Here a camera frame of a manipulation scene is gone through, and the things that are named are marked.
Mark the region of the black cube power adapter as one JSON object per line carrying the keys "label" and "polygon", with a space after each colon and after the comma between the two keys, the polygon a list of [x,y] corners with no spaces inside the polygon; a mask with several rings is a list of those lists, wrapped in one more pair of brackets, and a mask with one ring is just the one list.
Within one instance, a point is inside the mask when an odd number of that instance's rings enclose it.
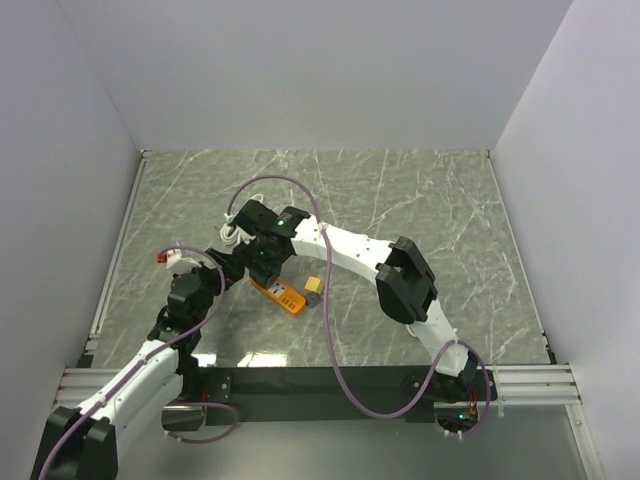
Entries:
{"label": "black cube power adapter", "polygon": [[259,287],[270,288],[281,273],[280,264],[254,264],[248,268],[249,277]]}

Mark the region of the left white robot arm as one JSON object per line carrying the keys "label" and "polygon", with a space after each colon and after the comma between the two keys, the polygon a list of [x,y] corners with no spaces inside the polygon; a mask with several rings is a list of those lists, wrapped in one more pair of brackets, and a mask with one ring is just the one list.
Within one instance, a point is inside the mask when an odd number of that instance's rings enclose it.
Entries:
{"label": "left white robot arm", "polygon": [[113,479],[134,440],[169,404],[204,415],[205,376],[192,352],[224,293],[245,274],[231,254],[194,247],[164,249],[156,260],[172,272],[165,305],[139,351],[107,384],[74,408],[48,417],[34,479]]}

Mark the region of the grey plug adapter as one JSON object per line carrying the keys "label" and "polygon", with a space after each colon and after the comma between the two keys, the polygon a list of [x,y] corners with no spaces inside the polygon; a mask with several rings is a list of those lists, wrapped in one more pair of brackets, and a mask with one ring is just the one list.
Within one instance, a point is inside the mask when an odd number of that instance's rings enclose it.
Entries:
{"label": "grey plug adapter", "polygon": [[308,308],[315,308],[323,302],[323,296],[315,292],[307,292],[304,298]]}

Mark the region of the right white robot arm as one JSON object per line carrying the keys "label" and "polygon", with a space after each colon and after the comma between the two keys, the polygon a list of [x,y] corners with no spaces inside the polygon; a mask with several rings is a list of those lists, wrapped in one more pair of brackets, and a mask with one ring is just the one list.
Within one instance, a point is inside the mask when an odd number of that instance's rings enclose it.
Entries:
{"label": "right white robot arm", "polygon": [[263,288],[271,287],[294,255],[325,260],[369,281],[384,314],[409,326],[436,364],[426,397],[446,403],[471,398],[480,380],[478,360],[457,342],[438,299],[435,274],[412,240],[372,239],[322,223],[296,207],[276,213],[257,200],[247,201],[229,223],[248,235],[233,254]]}

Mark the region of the orange power strip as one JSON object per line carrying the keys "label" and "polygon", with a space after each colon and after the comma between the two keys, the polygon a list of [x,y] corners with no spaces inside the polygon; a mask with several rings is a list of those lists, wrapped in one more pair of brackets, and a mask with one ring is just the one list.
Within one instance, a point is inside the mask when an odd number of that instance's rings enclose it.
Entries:
{"label": "orange power strip", "polygon": [[268,288],[261,287],[253,279],[250,282],[266,298],[293,317],[300,315],[307,306],[305,297],[281,279],[276,279]]}

